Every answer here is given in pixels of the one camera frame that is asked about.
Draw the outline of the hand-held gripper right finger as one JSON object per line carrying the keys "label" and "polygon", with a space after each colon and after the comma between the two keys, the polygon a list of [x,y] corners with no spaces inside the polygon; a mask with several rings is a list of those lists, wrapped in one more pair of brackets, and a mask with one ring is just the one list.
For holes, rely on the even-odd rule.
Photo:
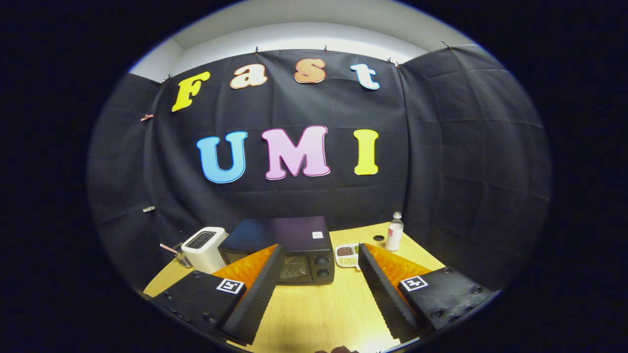
{"label": "hand-held gripper right finger", "polygon": [[441,330],[493,297],[452,267],[431,271],[372,244],[359,244],[358,262],[386,326],[401,343]]}

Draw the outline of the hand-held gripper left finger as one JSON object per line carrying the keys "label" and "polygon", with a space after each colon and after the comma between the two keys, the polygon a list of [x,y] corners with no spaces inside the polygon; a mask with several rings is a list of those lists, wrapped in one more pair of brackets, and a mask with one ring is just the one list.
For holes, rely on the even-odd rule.
{"label": "hand-held gripper left finger", "polygon": [[213,274],[191,271],[152,303],[206,337],[246,346],[254,342],[283,266],[283,248],[274,244]]}

